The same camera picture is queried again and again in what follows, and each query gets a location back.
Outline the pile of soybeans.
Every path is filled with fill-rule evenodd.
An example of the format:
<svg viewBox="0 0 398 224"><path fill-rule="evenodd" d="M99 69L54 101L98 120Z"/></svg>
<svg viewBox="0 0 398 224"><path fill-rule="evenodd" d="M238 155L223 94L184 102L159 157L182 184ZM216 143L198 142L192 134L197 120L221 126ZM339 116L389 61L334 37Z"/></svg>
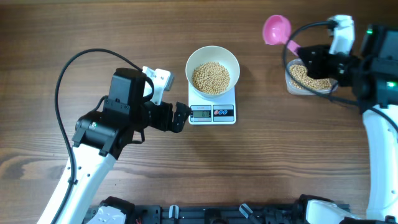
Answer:
<svg viewBox="0 0 398 224"><path fill-rule="evenodd" d="M313 90L329 90L332 85L329 79L313 79L308 76L308 70L304 65L293 64L289 68L290 74L304 86Z"/></svg>

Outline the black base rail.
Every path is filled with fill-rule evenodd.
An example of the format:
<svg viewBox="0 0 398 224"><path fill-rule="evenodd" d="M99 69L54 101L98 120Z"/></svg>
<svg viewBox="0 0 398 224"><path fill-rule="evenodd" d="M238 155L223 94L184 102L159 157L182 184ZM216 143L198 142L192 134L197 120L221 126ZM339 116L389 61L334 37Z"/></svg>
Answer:
<svg viewBox="0 0 398 224"><path fill-rule="evenodd" d="M255 206L181 207L136 205L130 214L107 212L106 207L89 208L83 223L212 224L212 223L305 223L291 204Z"/></svg>

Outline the soybeans in white bowl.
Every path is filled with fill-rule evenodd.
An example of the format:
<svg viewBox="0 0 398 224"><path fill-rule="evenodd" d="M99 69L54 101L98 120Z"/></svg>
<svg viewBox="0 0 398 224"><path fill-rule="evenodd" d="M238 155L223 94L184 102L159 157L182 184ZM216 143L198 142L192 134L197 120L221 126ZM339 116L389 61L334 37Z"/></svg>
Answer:
<svg viewBox="0 0 398 224"><path fill-rule="evenodd" d="M197 90L217 95L227 89L230 76L227 69L218 62L208 62L194 69L192 81Z"/></svg>

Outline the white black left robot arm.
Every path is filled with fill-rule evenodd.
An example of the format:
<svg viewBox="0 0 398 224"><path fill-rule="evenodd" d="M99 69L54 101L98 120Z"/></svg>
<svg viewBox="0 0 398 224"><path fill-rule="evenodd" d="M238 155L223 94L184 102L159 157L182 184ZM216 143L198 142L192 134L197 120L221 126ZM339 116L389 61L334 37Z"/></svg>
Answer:
<svg viewBox="0 0 398 224"><path fill-rule="evenodd" d="M73 159L67 162L39 223L81 223L122 149L135 143L135 134L142 144L148 126L173 133L183 130L191 109L162 101L173 80L169 71L159 68L116 69L108 95L99 102L103 110L94 109L76 122Z"/></svg>

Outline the white bowl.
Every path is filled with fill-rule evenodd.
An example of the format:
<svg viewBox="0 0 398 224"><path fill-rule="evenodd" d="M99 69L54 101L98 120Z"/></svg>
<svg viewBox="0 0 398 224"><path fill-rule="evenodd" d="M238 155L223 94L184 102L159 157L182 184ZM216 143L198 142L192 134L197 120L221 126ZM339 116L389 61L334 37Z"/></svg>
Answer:
<svg viewBox="0 0 398 224"><path fill-rule="evenodd" d="M219 64L224 66L229 72L230 81L227 89L217 95L203 93L193 86L192 75L194 69L208 62L218 62ZM185 66L185 74L189 85L194 87L195 91L199 95L204 96L205 98L216 98L224 95L226 92L235 87L240 76L240 65L237 58L229 50L223 47L210 45L202 47L191 54Z"/></svg>

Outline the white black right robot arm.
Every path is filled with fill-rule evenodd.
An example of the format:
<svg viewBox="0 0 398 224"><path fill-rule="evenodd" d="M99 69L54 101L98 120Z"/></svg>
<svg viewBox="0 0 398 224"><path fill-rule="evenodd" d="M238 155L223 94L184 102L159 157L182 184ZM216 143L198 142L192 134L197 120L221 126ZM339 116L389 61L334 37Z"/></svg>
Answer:
<svg viewBox="0 0 398 224"><path fill-rule="evenodd" d="M333 42L300 47L297 54L311 78L331 78L350 87L356 98L341 102L358 107L368 137L371 186L362 222L397 223L397 29L369 25L360 57L351 53L354 22L349 16L307 24L289 38L322 25Z"/></svg>

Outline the clear plastic bean container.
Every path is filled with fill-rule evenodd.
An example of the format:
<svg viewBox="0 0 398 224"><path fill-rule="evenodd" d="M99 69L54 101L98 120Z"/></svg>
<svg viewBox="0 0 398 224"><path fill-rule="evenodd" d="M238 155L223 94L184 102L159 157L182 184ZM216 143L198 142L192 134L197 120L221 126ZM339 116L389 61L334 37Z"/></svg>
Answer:
<svg viewBox="0 0 398 224"><path fill-rule="evenodd" d="M299 65L304 65L304 63L300 60L300 59L294 59L292 61L290 61L287 66L288 69L290 68L291 65L293 64L299 64ZM287 71L285 71L285 79L286 79L286 85L287 85L287 90L290 94L293 95L314 95L314 93L312 93L311 91L308 91L306 89L304 89L303 87L301 87L300 85L298 85L292 78L291 76L287 73ZM338 89L338 84L336 80L333 79L329 79L332 87L329 90L313 90L313 91L317 91L321 94L329 94L329 93L333 93L334 91L336 91Z"/></svg>

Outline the pink plastic measuring scoop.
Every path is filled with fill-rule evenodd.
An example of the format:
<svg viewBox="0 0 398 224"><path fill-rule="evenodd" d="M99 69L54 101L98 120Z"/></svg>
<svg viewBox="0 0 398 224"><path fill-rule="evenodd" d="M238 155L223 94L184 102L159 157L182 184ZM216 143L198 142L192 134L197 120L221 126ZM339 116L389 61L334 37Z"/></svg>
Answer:
<svg viewBox="0 0 398 224"><path fill-rule="evenodd" d="M291 23L286 17L272 15L264 23L262 38L267 45L286 45L291 32Z"/></svg>

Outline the white digital kitchen scale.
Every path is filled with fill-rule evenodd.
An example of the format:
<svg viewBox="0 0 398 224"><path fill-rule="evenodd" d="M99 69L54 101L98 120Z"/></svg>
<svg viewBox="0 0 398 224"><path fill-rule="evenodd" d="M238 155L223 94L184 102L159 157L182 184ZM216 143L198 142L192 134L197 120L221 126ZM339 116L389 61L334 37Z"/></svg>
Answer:
<svg viewBox="0 0 398 224"><path fill-rule="evenodd" d="M205 98L189 85L188 105L192 111L188 119L191 125L229 125L237 120L234 88L219 97Z"/></svg>

